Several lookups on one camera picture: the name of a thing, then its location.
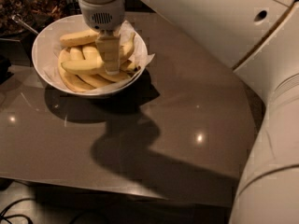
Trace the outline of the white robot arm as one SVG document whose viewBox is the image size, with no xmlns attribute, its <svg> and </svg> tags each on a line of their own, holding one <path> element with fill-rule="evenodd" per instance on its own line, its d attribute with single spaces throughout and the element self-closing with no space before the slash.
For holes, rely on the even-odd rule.
<svg viewBox="0 0 299 224">
<path fill-rule="evenodd" d="M 299 3 L 297 0 L 141 0 L 234 70 L 263 100 L 262 127 L 229 224 L 299 224 Z M 78 0 L 120 16 L 123 0 Z"/>
</svg>

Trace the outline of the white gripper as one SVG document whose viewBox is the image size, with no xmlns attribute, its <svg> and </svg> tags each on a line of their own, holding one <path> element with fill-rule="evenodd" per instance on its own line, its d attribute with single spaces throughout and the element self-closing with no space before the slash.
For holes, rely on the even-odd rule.
<svg viewBox="0 0 299 224">
<path fill-rule="evenodd" d="M 116 30 L 124 20 L 124 0 L 108 2 L 88 2 L 78 0 L 85 23 L 94 31 L 101 31 L 95 40 L 106 72 L 117 75 L 120 70 L 120 39 Z"/>
</svg>

